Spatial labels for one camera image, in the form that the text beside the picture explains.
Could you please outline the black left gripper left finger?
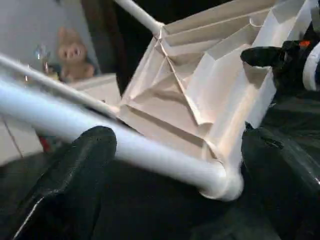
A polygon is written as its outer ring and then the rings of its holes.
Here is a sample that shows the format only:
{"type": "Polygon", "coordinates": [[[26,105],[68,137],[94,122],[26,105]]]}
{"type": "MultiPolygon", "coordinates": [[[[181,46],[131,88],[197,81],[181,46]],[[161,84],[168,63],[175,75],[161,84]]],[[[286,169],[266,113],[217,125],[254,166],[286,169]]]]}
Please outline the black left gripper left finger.
{"type": "Polygon", "coordinates": [[[105,126],[83,132],[53,155],[12,220],[14,240],[89,240],[101,208],[107,165],[117,138],[105,126]]]}

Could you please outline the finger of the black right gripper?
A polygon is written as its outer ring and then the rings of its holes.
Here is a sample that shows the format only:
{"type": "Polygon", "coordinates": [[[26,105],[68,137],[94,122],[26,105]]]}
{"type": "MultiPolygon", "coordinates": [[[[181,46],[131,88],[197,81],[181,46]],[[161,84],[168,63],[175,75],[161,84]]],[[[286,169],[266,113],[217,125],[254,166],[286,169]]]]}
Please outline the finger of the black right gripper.
{"type": "Polygon", "coordinates": [[[276,67],[284,63],[284,50],[275,46],[258,46],[244,50],[240,59],[252,67],[276,67]]]}

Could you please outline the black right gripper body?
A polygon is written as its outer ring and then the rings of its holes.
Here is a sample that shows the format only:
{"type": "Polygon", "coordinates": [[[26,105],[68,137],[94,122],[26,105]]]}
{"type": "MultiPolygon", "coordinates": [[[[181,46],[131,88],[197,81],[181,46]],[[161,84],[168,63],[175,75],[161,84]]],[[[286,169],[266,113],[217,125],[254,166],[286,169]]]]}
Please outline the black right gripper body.
{"type": "Polygon", "coordinates": [[[277,88],[297,88],[303,85],[303,70],[312,49],[312,40],[293,40],[283,43],[273,67],[273,78],[277,88]]]}

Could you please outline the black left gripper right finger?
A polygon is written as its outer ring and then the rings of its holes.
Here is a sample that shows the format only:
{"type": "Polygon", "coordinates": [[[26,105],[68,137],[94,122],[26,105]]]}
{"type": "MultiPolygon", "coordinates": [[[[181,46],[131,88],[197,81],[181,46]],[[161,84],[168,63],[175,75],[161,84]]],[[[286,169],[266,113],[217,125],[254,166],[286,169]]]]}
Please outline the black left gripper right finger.
{"type": "Polygon", "coordinates": [[[245,125],[241,153],[263,209],[282,240],[320,238],[320,163],[294,138],[245,125]]]}

